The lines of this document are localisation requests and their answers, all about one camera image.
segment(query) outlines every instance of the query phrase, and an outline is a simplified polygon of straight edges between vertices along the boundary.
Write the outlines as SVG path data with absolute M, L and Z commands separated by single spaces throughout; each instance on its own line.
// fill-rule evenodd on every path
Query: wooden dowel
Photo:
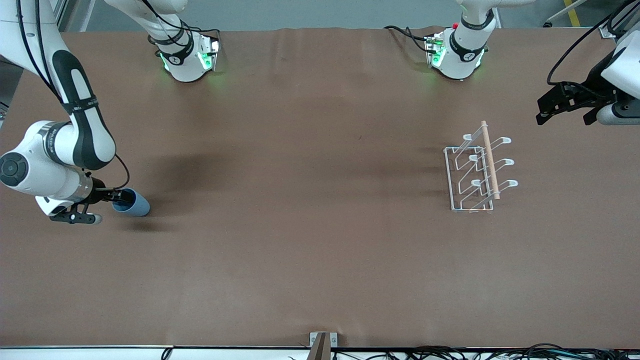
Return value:
M 494 194 L 493 198 L 500 199 L 500 190 L 498 190 L 498 178 L 495 175 L 495 164 L 493 163 L 493 152 L 491 150 L 491 140 L 489 139 L 489 130 L 487 130 L 486 121 L 482 120 L 482 135 L 484 137 L 484 151 L 486 153 L 486 161 L 489 163 L 489 176 L 491 177 L 491 189 Z

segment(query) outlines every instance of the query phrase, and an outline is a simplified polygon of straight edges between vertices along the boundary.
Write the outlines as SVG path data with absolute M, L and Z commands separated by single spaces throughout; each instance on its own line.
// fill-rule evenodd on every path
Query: blue cup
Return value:
M 149 201 L 147 201 L 144 196 L 138 194 L 136 190 L 132 188 L 124 188 L 122 191 L 133 195 L 133 203 L 112 202 L 111 205 L 115 211 L 129 215 L 130 217 L 143 217 L 149 213 Z

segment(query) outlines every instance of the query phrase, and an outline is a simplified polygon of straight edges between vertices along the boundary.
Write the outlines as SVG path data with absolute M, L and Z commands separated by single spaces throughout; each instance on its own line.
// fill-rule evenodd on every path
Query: yellow tape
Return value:
M 564 0 L 565 6 L 569 6 L 571 4 L 571 0 Z M 571 20 L 571 26 L 574 26 L 576 28 L 580 27 L 580 20 L 578 20 L 578 14 L 575 13 L 575 9 L 571 9 L 569 11 L 569 20 Z

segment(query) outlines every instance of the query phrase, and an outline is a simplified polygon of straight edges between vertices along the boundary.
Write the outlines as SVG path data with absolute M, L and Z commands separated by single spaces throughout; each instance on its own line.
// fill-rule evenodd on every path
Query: table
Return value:
M 223 33 L 224 72 L 189 84 L 145 33 L 64 34 L 152 212 L 60 224 L 0 188 L 0 344 L 639 348 L 640 127 L 534 118 L 582 31 L 497 30 L 464 82 L 388 31 Z M 2 151 L 40 119 L 66 118 L 27 74 Z M 520 186 L 456 214 L 442 149 L 481 120 Z

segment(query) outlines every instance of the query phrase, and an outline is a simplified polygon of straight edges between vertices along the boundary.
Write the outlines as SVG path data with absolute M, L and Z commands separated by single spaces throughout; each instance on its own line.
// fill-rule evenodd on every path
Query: floor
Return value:
M 592 26 L 610 13 L 616 1 L 589 0 L 576 10 L 580 26 Z M 280 28 L 382 28 L 386 25 L 424 28 L 450 26 L 460 19 L 453 0 L 244 0 L 191 1 L 180 16 L 189 25 L 222 31 L 259 31 Z M 502 27 L 536 28 L 564 7 L 563 0 L 537 0 L 519 8 L 500 9 Z M 102 0 L 77 0 L 69 10 L 67 31 L 141 31 L 128 16 Z M 569 16 L 554 26 L 571 26 Z M 10 104 L 22 72 L 0 63 L 0 101 Z

